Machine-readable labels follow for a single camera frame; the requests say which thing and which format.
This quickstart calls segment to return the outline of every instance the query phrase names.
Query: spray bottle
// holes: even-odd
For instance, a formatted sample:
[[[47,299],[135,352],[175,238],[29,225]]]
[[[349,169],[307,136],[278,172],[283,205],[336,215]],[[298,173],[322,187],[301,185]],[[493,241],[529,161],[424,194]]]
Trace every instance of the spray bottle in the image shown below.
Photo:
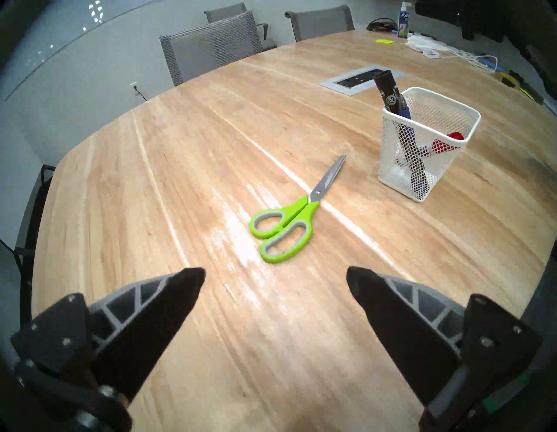
[[[398,32],[397,36],[404,39],[408,38],[408,12],[406,11],[406,6],[412,6],[411,3],[403,2],[400,12],[398,13]]]

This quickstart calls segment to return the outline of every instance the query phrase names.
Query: glass whiteboard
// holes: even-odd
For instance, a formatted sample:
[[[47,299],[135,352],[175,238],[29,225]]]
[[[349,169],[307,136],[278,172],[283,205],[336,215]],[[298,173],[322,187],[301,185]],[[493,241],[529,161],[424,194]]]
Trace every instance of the glass whiteboard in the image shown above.
[[[6,98],[49,57],[119,15],[160,0],[52,0],[27,30],[0,76]]]

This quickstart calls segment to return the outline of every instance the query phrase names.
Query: black marker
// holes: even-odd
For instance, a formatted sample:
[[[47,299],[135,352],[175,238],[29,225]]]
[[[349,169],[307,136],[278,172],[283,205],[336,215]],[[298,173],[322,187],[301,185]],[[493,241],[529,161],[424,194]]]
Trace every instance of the black marker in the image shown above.
[[[377,74],[374,81],[383,98],[383,103],[387,111],[410,119],[410,110],[408,109],[404,96],[398,91],[397,83],[394,81],[391,71],[385,70]],[[398,140],[404,149],[404,156],[410,167],[412,191],[416,198],[422,200],[429,191],[429,184],[426,178],[426,168],[419,155],[418,146],[416,145],[414,129],[404,124],[398,124],[396,127]]]

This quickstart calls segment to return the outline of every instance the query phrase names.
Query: scissors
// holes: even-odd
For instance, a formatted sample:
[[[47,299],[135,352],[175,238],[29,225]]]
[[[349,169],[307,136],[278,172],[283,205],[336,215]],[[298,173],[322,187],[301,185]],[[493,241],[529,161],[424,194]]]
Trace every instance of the scissors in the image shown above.
[[[311,191],[309,197],[303,196],[291,206],[277,209],[270,208],[260,211],[251,218],[250,230],[254,237],[258,239],[268,239],[259,246],[259,253],[264,261],[271,264],[281,263],[296,255],[307,242],[310,241],[311,235],[313,234],[311,217],[319,207],[319,201],[323,198],[323,195],[339,173],[340,167],[342,167],[345,159],[346,155],[342,155],[337,159],[333,166],[329,168],[327,174],[325,174],[317,186],[315,186],[315,189]],[[269,217],[280,217],[281,220],[273,228],[267,231],[259,231],[257,229],[259,222]],[[270,255],[267,253],[270,247],[287,237],[297,227],[304,227],[306,232],[294,246],[278,255]]]

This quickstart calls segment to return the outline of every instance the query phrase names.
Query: chair armrest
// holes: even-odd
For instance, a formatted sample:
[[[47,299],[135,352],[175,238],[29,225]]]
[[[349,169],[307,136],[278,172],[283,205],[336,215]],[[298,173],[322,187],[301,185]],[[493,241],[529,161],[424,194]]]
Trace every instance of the chair armrest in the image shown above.
[[[263,26],[263,40],[267,40],[267,29],[269,28],[269,24],[266,22],[262,22],[261,24],[257,24],[257,26]]]

